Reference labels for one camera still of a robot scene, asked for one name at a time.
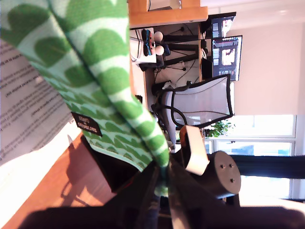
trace white sphere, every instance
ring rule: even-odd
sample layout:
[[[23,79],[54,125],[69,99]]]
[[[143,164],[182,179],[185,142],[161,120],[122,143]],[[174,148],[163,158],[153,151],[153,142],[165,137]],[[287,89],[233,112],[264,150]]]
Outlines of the white sphere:
[[[161,56],[164,53],[164,48],[161,45],[159,45],[156,47],[155,51],[157,55]]]
[[[155,42],[161,42],[163,39],[163,33],[161,33],[160,31],[157,31],[154,33],[154,41]]]

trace white wall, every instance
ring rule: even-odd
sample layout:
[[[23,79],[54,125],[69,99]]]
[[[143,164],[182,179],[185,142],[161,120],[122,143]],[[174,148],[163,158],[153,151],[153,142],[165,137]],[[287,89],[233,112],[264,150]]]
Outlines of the white wall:
[[[243,35],[236,115],[298,114],[302,32],[301,23],[229,31]]]
[[[305,116],[305,23],[303,23],[298,114]]]
[[[202,0],[209,14],[236,11],[231,30],[305,22],[304,0]]]

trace paper document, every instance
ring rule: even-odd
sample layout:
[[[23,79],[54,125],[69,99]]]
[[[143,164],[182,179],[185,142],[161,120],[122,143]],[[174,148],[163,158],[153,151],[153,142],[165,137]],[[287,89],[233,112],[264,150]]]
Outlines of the paper document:
[[[0,43],[0,228],[30,196],[81,130],[29,62]]]
[[[0,44],[0,165],[38,150],[72,120],[60,94],[6,42]]]

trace mesh chair back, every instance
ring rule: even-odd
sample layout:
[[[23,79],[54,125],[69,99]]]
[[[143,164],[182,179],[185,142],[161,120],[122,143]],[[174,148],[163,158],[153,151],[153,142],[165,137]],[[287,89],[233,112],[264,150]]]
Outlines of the mesh chair back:
[[[189,89],[173,93],[172,107],[184,115],[188,125],[203,128],[233,116],[230,97],[230,75],[195,83]],[[174,122],[183,126],[181,114],[172,111]]]

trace monitor screen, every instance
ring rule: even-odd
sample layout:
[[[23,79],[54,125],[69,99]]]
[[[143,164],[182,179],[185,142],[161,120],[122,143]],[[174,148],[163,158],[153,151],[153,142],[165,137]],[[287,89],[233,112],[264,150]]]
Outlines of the monitor screen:
[[[239,80],[243,36],[212,40],[213,77],[231,74],[231,81]]]
[[[215,14],[209,16],[212,19],[212,37],[226,37],[235,16],[236,12]]]

